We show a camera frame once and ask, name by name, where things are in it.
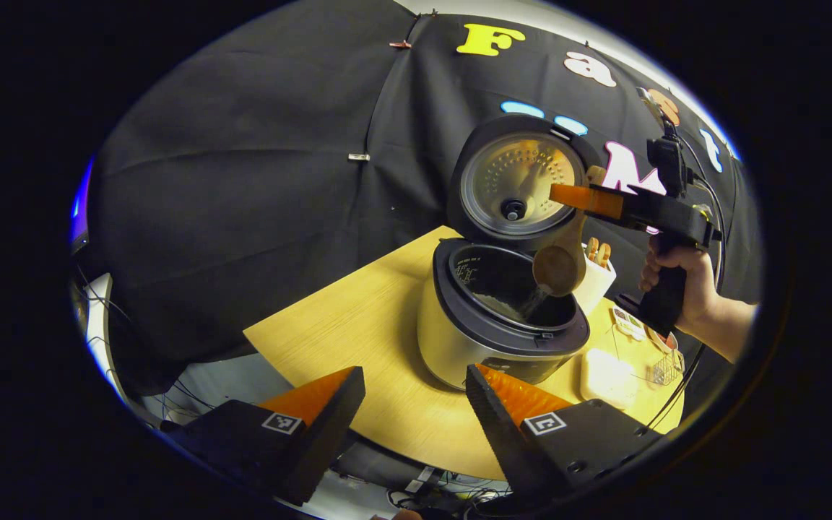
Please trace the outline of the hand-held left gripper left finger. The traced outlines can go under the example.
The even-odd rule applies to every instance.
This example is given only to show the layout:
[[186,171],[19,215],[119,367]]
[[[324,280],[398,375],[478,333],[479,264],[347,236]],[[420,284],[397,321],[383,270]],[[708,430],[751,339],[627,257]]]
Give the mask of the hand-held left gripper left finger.
[[350,366],[263,404],[229,399],[168,437],[229,480],[303,506],[337,457],[364,397],[363,368]]

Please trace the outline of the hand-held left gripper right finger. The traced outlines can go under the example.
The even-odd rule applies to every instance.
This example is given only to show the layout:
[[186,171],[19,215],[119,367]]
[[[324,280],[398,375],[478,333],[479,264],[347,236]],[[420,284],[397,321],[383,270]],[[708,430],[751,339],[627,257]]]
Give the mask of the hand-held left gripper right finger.
[[663,438],[603,399],[571,404],[482,363],[467,366],[465,391],[522,506],[591,490]]

